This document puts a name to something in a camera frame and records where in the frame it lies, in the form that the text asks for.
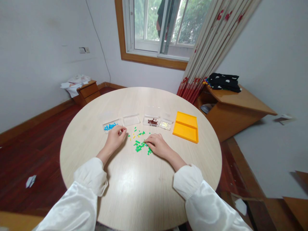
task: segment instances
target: clear plastic box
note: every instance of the clear plastic box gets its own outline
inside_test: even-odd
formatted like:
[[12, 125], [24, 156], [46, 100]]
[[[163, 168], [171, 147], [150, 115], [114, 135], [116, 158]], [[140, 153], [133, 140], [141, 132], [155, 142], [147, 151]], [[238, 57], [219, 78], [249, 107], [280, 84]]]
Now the clear plastic box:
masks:
[[170, 113], [163, 112], [161, 114], [161, 120], [159, 123], [159, 127], [170, 131], [172, 123], [173, 123], [172, 115]]
[[159, 125], [160, 108], [146, 106], [144, 109], [143, 125], [158, 127]]
[[139, 114], [123, 116], [124, 126], [130, 126], [140, 123]]
[[106, 133], [106, 134], [108, 134], [108, 132], [112, 129], [109, 129], [109, 125], [120, 125], [120, 126], [122, 126], [122, 123], [121, 123], [121, 119], [114, 119], [114, 120], [112, 120], [112, 121], [108, 121], [108, 122], [104, 122], [103, 123], [103, 129], [104, 129], [104, 132]]

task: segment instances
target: drawer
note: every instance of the drawer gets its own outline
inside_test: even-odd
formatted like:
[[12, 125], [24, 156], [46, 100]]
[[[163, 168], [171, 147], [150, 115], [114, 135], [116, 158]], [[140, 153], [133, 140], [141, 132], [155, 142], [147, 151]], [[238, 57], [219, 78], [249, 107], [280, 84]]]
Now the drawer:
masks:
[[92, 84], [92, 85], [90, 85], [90, 86], [88, 86], [88, 87], [86, 87], [86, 88], [84, 88], [84, 89], [81, 89], [80, 90], [80, 94], [84, 97], [84, 98], [86, 98], [86, 97], [88, 97], [89, 95], [92, 95], [92, 94], [94, 94], [95, 92], [97, 92], [98, 91], [98, 87], [97, 87], [97, 85], [96, 85], [96, 83], [95, 84]]
[[99, 91], [97, 91], [94, 94], [92, 94], [92, 95], [88, 96], [87, 98], [85, 98], [85, 101], [88, 104], [89, 102], [91, 102], [92, 100], [96, 99], [97, 97], [100, 97], [100, 92]]

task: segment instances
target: hand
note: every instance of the hand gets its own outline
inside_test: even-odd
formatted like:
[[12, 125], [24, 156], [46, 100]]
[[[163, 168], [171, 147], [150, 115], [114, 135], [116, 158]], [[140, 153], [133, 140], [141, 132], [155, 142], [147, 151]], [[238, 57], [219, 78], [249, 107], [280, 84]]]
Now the hand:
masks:
[[185, 161], [177, 154], [161, 134], [152, 134], [145, 141], [148, 147], [159, 157], [166, 159], [177, 172], [181, 167], [187, 165]]
[[166, 143], [161, 134], [151, 134], [145, 141], [149, 148], [159, 157], [167, 159], [174, 152]]
[[127, 128], [116, 125], [108, 132], [108, 138], [105, 143], [105, 146], [96, 156], [97, 158], [101, 159], [104, 166], [107, 163], [109, 157], [114, 153], [115, 150], [123, 143], [124, 138], [126, 136]]

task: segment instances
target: wooden desk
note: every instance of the wooden desk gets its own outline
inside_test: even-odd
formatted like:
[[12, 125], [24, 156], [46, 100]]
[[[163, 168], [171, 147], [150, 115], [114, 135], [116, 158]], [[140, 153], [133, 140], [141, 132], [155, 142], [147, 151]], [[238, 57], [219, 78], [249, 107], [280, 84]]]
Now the wooden desk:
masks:
[[206, 103], [216, 103], [205, 117], [213, 126], [220, 142], [239, 133], [266, 115], [277, 115], [243, 86], [242, 92], [229, 90], [212, 90], [207, 87], [211, 98], [205, 93], [199, 97], [199, 106]]
[[95, 80], [91, 80], [82, 87], [77, 88], [77, 92], [79, 95], [75, 96], [73, 100], [82, 107], [100, 96]]
[[[115, 90], [87, 104], [68, 126], [60, 151], [60, 167], [68, 188], [74, 171], [95, 157], [103, 148], [107, 134], [101, 121], [113, 115], [121, 118], [139, 113], [143, 120], [145, 106], [160, 107], [175, 118], [177, 111], [197, 117], [199, 143], [195, 144], [172, 135], [159, 127], [142, 123], [127, 127], [128, 137], [110, 159], [104, 170], [109, 186], [98, 200], [98, 221], [117, 230], [168, 230], [187, 221], [184, 200], [173, 189], [174, 170], [148, 149], [136, 152], [134, 143], [143, 141], [149, 133], [161, 133], [165, 141], [186, 161], [200, 168], [204, 179], [215, 190], [221, 168], [221, 149], [217, 136], [203, 114], [191, 103], [167, 91], [135, 87]], [[145, 135], [133, 139], [133, 133]]]

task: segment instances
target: white sleeve cuff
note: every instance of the white sleeve cuff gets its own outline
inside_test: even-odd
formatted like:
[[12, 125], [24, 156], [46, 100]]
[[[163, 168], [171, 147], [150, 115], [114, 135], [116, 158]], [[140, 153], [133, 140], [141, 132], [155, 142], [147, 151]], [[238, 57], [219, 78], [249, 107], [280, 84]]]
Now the white sleeve cuff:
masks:
[[108, 186], [107, 173], [103, 167], [103, 162], [94, 157], [75, 171], [74, 180], [101, 197]]
[[185, 165], [175, 174], [173, 188], [185, 199], [188, 200], [203, 181], [203, 176], [199, 168], [195, 165]]

